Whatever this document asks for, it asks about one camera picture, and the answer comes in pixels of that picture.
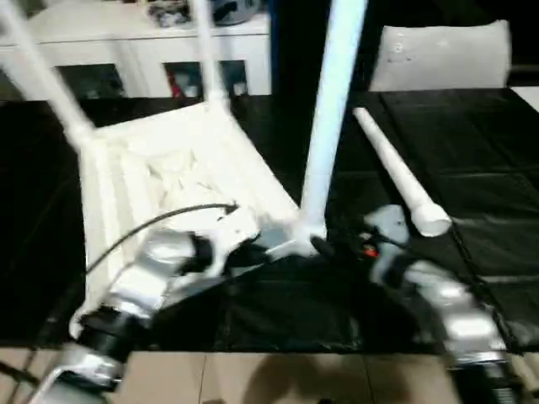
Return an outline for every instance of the cabinet door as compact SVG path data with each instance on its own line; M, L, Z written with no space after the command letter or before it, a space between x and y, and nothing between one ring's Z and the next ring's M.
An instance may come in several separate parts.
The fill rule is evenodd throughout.
M128 41L97 40L41 44L77 98L143 97L144 82Z
M46 43L40 49L77 98L147 96L129 41ZM0 47L0 62L25 99L47 98L33 69L15 46Z
M216 59L226 88L233 93L269 94L270 37L268 35L216 36ZM199 96L199 43L197 38L133 41L149 97Z

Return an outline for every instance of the black cloth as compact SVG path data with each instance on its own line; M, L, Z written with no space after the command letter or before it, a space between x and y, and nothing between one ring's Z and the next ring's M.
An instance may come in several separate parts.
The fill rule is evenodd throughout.
M493 308L510 345L539 346L539 114L509 89L357 93L454 220L412 245L458 272ZM97 126L180 107L177 100L82 102ZM271 97L232 103L249 138L299 202L312 106ZM0 178L7 240L0 343L27 345L84 269L77 158L45 103L7 103ZM350 111L328 207L351 220L402 203ZM289 257L165 311L152 347L260 352L424 352L410 316L364 281L366 268ZM66 338L67 318L49 343Z

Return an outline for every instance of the white cabinet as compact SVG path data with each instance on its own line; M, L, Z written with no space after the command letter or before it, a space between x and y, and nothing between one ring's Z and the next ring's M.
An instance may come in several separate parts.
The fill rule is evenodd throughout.
M49 7L29 26L47 61L79 98L177 96L188 81L191 92L202 90L192 24L161 29L135 4L79 0ZM271 92L269 26L261 13L245 24L212 30L229 90ZM26 99L45 98L6 36L0 38L0 64Z

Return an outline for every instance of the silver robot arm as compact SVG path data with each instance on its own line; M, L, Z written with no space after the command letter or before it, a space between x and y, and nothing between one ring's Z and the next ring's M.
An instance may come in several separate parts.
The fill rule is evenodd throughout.
M228 254L258 234L242 208L204 236L167 228L150 233L99 308L83 316L79 338L58 354L29 404L107 402L103 394L121 382L129 355L143 344L156 314L223 281Z

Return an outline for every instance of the white chair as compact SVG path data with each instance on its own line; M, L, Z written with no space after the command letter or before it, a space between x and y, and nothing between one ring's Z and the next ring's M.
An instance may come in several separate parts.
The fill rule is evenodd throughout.
M384 27L371 91L502 88L510 70L507 21L475 27Z

